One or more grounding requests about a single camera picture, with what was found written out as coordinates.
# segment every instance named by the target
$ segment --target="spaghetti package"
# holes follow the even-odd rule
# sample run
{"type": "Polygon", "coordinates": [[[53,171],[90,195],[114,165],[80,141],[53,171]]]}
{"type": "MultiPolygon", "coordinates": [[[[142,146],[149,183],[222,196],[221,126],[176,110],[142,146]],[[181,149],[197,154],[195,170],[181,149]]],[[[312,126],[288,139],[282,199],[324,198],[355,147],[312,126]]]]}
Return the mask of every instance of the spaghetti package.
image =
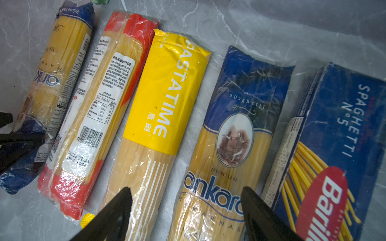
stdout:
{"type": "Polygon", "coordinates": [[[262,199],[307,241],[359,240],[385,148],[386,82],[333,63],[310,81],[262,199]]]}
{"type": "Polygon", "coordinates": [[[131,241],[150,238],[210,57],[184,36],[155,32],[101,206],[131,188],[131,241]]]}
{"type": "MultiPolygon", "coordinates": [[[[77,7],[65,1],[59,9],[36,77],[12,132],[42,133],[45,143],[18,160],[0,176],[0,186],[10,194],[28,185],[41,171],[59,131],[78,78],[94,26],[92,3],[77,7]]],[[[3,146],[14,153],[29,143],[3,146]]]]}
{"type": "Polygon", "coordinates": [[[168,240],[240,239],[241,191],[257,186],[293,70],[229,47],[177,196],[168,240]]]}
{"type": "Polygon", "coordinates": [[[114,12],[71,102],[38,181],[79,220],[138,83],[157,20],[114,12]]]}

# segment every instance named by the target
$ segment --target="marble countertop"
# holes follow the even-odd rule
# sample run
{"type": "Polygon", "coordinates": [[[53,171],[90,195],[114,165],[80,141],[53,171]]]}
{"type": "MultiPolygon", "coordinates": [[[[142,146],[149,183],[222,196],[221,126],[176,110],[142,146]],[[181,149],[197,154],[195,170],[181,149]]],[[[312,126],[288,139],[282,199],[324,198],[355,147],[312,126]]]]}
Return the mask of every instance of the marble countertop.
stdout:
{"type": "MultiPolygon", "coordinates": [[[[0,1],[0,111],[20,112],[63,0],[0,1]]],[[[162,20],[161,30],[183,33],[212,51],[183,141],[171,171],[151,240],[165,240],[176,194],[195,147],[206,109],[229,45],[260,60],[296,63],[300,76],[330,61],[386,80],[386,2],[381,0],[110,0],[95,5],[91,58],[113,10],[162,20]]],[[[291,82],[273,144],[259,182],[262,190],[283,131],[300,95],[302,79],[291,82]]],[[[85,212],[101,205],[123,134],[122,121],[85,212]]],[[[3,128],[6,132],[10,126],[3,128]]],[[[66,241],[81,228],[67,220],[36,188],[37,180],[8,195],[0,189],[0,240],[66,241]]],[[[361,240],[385,240],[386,163],[378,175],[361,240]]]]}

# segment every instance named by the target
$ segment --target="barilla box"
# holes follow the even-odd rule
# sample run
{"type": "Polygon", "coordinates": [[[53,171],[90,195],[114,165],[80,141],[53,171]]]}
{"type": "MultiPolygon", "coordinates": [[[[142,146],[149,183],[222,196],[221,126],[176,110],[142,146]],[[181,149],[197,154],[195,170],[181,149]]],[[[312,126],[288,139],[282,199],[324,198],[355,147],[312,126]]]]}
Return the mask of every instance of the barilla box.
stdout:
{"type": "Polygon", "coordinates": [[[359,240],[385,148],[386,82],[330,63],[309,81],[262,199],[306,241],[359,240]]]}

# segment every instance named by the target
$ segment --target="yellow wrapper end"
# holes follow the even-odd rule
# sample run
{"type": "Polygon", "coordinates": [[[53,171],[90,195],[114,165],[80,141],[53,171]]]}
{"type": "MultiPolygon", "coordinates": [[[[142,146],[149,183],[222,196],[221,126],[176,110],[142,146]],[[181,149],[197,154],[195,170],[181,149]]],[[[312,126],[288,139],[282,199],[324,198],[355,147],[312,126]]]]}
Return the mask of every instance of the yellow wrapper end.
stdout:
{"type": "Polygon", "coordinates": [[[176,155],[210,52],[182,35],[154,32],[123,137],[176,155]]]}
{"type": "Polygon", "coordinates": [[[91,214],[91,213],[85,214],[82,218],[82,221],[80,221],[80,226],[82,227],[82,229],[84,229],[94,218],[95,218],[94,214],[91,214]]]}

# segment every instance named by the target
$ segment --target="white label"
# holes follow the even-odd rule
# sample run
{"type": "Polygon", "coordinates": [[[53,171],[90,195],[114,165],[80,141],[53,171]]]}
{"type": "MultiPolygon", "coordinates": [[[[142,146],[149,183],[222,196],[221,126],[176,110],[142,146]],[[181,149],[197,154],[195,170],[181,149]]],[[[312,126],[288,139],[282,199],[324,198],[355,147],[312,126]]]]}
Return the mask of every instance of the white label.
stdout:
{"type": "Polygon", "coordinates": [[[112,57],[77,138],[62,163],[64,171],[79,177],[89,174],[134,65],[133,59],[120,53],[112,57]]]}
{"type": "Polygon", "coordinates": [[[86,51],[90,43],[90,36],[86,33],[75,62],[71,68],[70,74],[63,86],[62,93],[59,97],[59,101],[55,107],[54,114],[52,115],[50,124],[47,127],[46,134],[48,138],[45,138],[45,142],[41,145],[37,151],[34,162],[45,162],[49,156],[54,138],[59,131],[60,124],[62,123],[64,113],[68,105],[69,98],[71,97],[72,90],[78,78],[80,69],[82,68],[83,60],[86,56],[86,51]]]}
{"type": "Polygon", "coordinates": [[[90,85],[94,79],[94,75],[97,72],[100,63],[102,62],[103,56],[105,55],[108,45],[111,41],[110,37],[102,36],[99,40],[97,48],[94,51],[93,56],[91,57],[90,62],[88,63],[87,69],[85,74],[83,75],[82,79],[80,80],[80,83],[76,89],[74,99],[72,100],[66,117],[64,118],[62,127],[60,128],[60,131],[58,135],[56,136],[55,143],[52,146],[51,152],[48,155],[47,158],[47,167],[49,169],[53,169],[54,163],[56,160],[59,150],[62,147],[64,137],[66,137],[68,131],[70,130],[70,127],[72,123],[74,122],[76,115],[78,114],[78,111],[80,109],[80,106],[83,104],[83,100],[85,99],[85,95],[90,88],[90,85]]]}
{"type": "Polygon", "coordinates": [[[303,117],[294,117],[290,120],[284,133],[283,141],[280,144],[278,153],[272,164],[271,172],[269,173],[263,193],[261,194],[261,198],[269,207],[272,207],[273,205],[302,121],[303,117]]]}

